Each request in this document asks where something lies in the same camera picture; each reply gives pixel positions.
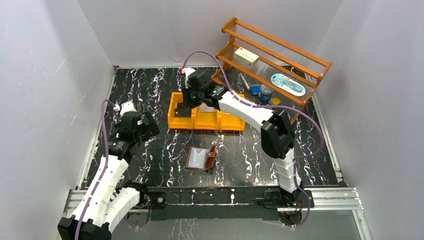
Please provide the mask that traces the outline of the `brown leather card holder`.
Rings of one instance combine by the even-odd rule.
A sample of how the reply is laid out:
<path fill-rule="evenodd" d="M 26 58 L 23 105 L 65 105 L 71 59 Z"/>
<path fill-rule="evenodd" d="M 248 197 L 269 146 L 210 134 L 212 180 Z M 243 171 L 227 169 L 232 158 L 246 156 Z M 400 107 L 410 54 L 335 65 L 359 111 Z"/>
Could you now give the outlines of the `brown leather card holder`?
<path fill-rule="evenodd" d="M 210 148 L 190 147 L 185 167 L 187 169 L 207 171 L 214 167 L 217 157 L 216 145 Z"/>

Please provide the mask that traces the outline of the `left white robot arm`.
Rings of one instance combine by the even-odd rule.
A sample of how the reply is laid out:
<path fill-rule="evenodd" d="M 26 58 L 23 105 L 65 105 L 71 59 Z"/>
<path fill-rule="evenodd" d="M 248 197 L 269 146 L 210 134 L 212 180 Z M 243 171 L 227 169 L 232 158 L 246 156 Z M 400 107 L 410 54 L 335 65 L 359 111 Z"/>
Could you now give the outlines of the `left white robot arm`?
<path fill-rule="evenodd" d="M 57 225 L 63 240 L 110 240 L 131 208 L 148 203 L 144 183 L 129 180 L 119 191 L 116 187 L 141 143 L 160 133 L 157 123 L 148 111 L 130 110 L 114 127 L 87 192 L 71 216 L 62 217 Z"/>

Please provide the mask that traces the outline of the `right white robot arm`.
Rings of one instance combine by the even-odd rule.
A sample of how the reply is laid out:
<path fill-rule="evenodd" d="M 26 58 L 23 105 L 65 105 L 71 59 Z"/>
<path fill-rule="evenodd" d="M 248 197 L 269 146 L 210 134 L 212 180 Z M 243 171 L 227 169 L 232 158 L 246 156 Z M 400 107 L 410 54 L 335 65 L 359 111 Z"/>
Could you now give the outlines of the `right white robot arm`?
<path fill-rule="evenodd" d="M 226 86 L 209 80 L 202 70 L 186 67 L 181 68 L 180 73 L 184 76 L 181 91 L 187 107 L 194 109 L 206 105 L 236 116 L 259 131 L 262 151 L 273 160 L 279 190 L 265 191 L 255 203 L 266 208 L 294 207 L 303 203 L 312 208 L 312 197 L 305 191 L 298 174 L 294 156 L 295 132 L 285 111 L 240 97 Z"/>

